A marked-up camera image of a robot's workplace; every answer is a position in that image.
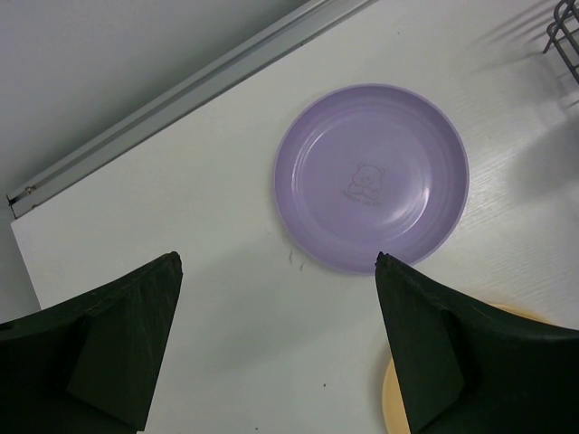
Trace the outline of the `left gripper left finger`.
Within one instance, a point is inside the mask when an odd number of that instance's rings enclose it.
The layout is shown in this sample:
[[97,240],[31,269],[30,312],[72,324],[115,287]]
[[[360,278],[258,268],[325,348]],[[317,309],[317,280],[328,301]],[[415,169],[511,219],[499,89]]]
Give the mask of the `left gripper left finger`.
[[1,325],[1,431],[144,431],[183,280],[170,252]]

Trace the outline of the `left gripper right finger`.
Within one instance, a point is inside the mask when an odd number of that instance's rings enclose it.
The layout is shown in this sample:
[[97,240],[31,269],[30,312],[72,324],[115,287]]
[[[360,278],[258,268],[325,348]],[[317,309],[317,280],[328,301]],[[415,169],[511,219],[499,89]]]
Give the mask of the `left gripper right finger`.
[[375,284],[413,433],[575,433],[578,333],[380,254]]

